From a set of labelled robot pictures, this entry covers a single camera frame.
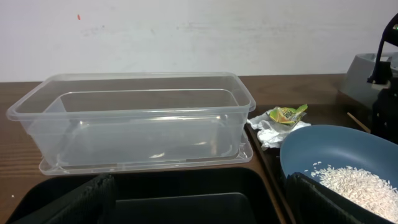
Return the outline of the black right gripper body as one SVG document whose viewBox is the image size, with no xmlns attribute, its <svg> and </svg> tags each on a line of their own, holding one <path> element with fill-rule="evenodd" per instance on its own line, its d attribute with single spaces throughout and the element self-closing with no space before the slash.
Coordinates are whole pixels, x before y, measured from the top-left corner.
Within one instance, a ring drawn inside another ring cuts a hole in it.
<svg viewBox="0 0 398 224">
<path fill-rule="evenodd" d="M 397 77 L 393 76 L 390 62 L 376 62 L 373 74 L 368 78 L 372 84 L 386 84 L 372 106 L 371 134 L 397 144 Z"/>
</svg>

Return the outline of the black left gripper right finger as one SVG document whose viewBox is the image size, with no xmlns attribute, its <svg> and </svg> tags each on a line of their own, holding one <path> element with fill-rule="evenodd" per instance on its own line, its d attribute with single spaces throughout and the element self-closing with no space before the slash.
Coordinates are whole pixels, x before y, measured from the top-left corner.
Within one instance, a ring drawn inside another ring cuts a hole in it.
<svg viewBox="0 0 398 224">
<path fill-rule="evenodd" d="M 297 223 L 389 223 L 299 172 L 287 176 L 285 192 Z"/>
</svg>

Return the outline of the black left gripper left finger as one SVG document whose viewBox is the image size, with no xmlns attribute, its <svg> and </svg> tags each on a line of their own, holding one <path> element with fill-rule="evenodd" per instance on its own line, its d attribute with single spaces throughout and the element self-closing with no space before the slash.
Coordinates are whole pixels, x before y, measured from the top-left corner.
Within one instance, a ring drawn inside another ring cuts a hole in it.
<svg viewBox="0 0 398 224">
<path fill-rule="evenodd" d="M 22 209 L 13 223 L 109 223 L 116 204 L 112 175 L 101 174 L 32 212 Z"/>
</svg>

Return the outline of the wooden chopstick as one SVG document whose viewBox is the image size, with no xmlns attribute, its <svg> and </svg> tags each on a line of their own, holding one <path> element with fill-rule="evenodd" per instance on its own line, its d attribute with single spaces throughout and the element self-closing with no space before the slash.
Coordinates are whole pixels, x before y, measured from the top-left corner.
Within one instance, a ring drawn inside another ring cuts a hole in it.
<svg viewBox="0 0 398 224">
<path fill-rule="evenodd" d="M 353 116 L 351 113 L 347 112 L 346 113 L 357 125 L 359 125 L 365 132 L 371 133 L 371 130 L 364 125 L 360 120 L 358 120 L 355 116 Z"/>
</svg>

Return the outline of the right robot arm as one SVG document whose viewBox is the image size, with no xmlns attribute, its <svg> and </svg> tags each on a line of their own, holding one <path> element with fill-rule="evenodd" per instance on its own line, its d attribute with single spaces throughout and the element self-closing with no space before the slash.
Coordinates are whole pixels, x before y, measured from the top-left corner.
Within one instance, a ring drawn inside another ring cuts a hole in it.
<svg viewBox="0 0 398 224">
<path fill-rule="evenodd" d="M 382 85 L 377 100 L 372 107 L 371 134 L 390 142 L 397 143 L 397 78 L 393 76 L 391 63 L 382 61 L 382 51 L 387 42 L 397 46 L 397 16 L 394 16 L 385 27 L 372 75 L 367 82 Z"/>
</svg>

